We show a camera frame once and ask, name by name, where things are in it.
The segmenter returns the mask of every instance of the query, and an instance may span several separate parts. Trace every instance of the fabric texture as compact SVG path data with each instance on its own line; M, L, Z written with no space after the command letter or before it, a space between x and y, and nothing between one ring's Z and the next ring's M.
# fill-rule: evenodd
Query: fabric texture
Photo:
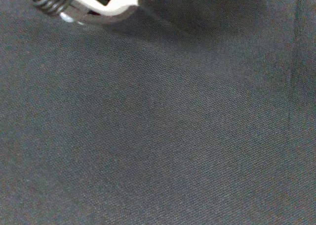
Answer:
M316 0L0 0L0 224L316 224Z

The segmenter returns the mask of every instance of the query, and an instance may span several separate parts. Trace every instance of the gray fabric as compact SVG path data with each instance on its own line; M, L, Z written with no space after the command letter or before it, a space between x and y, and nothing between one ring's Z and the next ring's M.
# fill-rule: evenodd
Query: gray fabric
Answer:
M316 224L316 0L194 1L0 0L1 224Z

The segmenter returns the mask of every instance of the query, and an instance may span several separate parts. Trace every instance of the white plastic part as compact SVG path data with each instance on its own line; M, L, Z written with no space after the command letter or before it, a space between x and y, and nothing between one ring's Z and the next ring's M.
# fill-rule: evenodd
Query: white plastic part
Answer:
M69 23L72 23L72 22L75 21L73 18L71 18L70 16L68 16L67 14L65 14L65 13L63 13L63 12L61 12L61 13L59 14L59 16L60 16L64 21L69 22Z
M125 12L130 6L138 6L138 0L110 0L107 5L97 0L76 0L101 15L115 16Z

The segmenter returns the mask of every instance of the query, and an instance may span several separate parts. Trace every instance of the dark gray cloth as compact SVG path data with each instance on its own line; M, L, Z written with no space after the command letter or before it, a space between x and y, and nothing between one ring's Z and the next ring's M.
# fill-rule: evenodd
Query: dark gray cloth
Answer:
M1 224L316 224L316 0L0 0Z

